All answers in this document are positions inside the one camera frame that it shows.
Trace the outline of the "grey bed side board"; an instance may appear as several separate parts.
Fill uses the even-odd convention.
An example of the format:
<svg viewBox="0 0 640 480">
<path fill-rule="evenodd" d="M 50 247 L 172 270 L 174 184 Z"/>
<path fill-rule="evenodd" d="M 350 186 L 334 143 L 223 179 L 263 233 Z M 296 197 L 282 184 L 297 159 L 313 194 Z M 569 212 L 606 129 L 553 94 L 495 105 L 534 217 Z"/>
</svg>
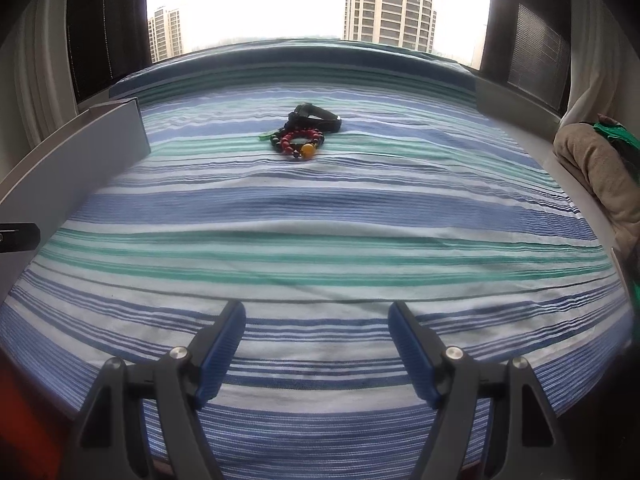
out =
<svg viewBox="0 0 640 480">
<path fill-rule="evenodd" d="M 35 223 L 40 244 L 1 253 L 1 296 L 91 193 L 149 154 L 135 99 L 90 107 L 31 150 L 1 181 L 1 223 Z"/>
</svg>

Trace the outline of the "white curtain left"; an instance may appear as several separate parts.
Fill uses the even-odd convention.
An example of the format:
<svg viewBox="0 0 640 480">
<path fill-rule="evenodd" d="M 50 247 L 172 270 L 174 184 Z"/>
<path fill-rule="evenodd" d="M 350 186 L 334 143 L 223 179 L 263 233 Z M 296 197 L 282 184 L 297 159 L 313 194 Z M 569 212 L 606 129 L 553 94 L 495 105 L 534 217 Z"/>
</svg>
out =
<svg viewBox="0 0 640 480">
<path fill-rule="evenodd" d="M 14 81 L 32 148 L 78 115 L 66 11 L 67 0 L 30 0 L 16 25 Z"/>
</svg>

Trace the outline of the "red bead bracelet amber stone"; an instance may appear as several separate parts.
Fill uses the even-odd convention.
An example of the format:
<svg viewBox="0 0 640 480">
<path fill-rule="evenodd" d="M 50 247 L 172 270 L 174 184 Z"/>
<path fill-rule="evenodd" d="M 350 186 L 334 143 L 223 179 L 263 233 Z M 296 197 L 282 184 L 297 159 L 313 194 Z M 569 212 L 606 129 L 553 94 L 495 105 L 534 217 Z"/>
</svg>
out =
<svg viewBox="0 0 640 480">
<path fill-rule="evenodd" d="M 296 129 L 272 139 L 273 149 L 284 156 L 311 160 L 317 155 L 326 137 L 316 129 Z"/>
</svg>

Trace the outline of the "beige folded blanket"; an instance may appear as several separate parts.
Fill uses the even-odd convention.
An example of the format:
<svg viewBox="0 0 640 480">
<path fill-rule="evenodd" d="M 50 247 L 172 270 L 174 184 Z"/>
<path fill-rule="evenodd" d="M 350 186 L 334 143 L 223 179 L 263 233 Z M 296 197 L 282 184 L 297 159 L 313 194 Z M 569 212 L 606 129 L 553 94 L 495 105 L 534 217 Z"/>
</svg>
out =
<svg viewBox="0 0 640 480">
<path fill-rule="evenodd" d="M 600 203 L 624 257 L 639 241 L 639 185 L 615 148 L 593 126 L 562 127 L 553 140 L 560 164 Z"/>
</svg>

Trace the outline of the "green cloth item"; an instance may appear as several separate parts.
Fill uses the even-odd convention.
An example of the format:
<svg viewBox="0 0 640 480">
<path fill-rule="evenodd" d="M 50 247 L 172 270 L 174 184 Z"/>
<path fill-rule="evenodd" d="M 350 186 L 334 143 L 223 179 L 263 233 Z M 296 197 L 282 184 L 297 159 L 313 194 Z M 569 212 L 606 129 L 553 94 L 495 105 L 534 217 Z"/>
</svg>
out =
<svg viewBox="0 0 640 480">
<path fill-rule="evenodd" d="M 623 157 L 639 163 L 639 140 L 622 125 L 605 125 L 596 122 L 593 129 L 603 136 Z"/>
</svg>

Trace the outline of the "black wristband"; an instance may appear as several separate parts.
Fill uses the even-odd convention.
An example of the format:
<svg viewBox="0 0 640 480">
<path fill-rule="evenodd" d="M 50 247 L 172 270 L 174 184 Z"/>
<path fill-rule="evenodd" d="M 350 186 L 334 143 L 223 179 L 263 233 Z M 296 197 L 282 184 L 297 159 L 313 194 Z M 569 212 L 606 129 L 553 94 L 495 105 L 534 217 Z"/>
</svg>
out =
<svg viewBox="0 0 640 480">
<path fill-rule="evenodd" d="M 342 128 L 342 118 L 314 104 L 302 103 L 288 114 L 288 121 L 284 128 L 316 129 L 322 133 L 337 133 Z"/>
</svg>

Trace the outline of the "white curtain right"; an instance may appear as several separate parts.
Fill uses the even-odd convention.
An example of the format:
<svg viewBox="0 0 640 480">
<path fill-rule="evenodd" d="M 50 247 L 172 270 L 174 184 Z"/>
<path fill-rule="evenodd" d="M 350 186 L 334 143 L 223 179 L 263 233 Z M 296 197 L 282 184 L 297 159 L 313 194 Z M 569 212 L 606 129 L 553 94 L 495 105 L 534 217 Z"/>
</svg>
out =
<svg viewBox="0 0 640 480">
<path fill-rule="evenodd" d="M 570 95 L 560 125 L 599 114 L 639 133 L 639 57 L 603 0 L 570 0 Z"/>
</svg>

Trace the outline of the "blue green striped bed sheet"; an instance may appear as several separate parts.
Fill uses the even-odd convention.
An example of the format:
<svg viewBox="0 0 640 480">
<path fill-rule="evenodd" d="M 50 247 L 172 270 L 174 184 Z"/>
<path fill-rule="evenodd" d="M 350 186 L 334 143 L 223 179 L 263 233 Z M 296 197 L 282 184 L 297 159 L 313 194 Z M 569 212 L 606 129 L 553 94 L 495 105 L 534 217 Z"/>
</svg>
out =
<svg viewBox="0 0 640 480">
<path fill-rule="evenodd" d="M 200 415 L 222 473 L 405 479 L 435 414 L 390 336 L 393 302 L 472 358 L 522 356 L 558 412 L 630 341 L 597 235 L 454 62 L 259 41 L 111 96 L 137 99 L 150 154 L 85 199 L 1 306 L 3 351 L 69 413 L 106 360 L 154 361 L 236 299 L 244 334 Z M 342 118 L 311 160 L 272 147 L 302 103 Z"/>
</svg>

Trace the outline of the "white curtain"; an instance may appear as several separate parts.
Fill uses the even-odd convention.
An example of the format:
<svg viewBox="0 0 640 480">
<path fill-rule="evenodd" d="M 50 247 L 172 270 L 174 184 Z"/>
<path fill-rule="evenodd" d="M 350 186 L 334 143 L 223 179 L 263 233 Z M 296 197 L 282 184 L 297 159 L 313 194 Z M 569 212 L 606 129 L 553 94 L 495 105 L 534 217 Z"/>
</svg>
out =
<svg viewBox="0 0 640 480">
<path fill-rule="evenodd" d="M 16 25 L 14 81 L 32 148 L 78 115 L 66 11 L 67 0 L 30 0 Z"/>
<path fill-rule="evenodd" d="M 603 0 L 570 0 L 570 95 L 560 125 L 599 114 L 639 133 L 639 57 Z"/>
</svg>

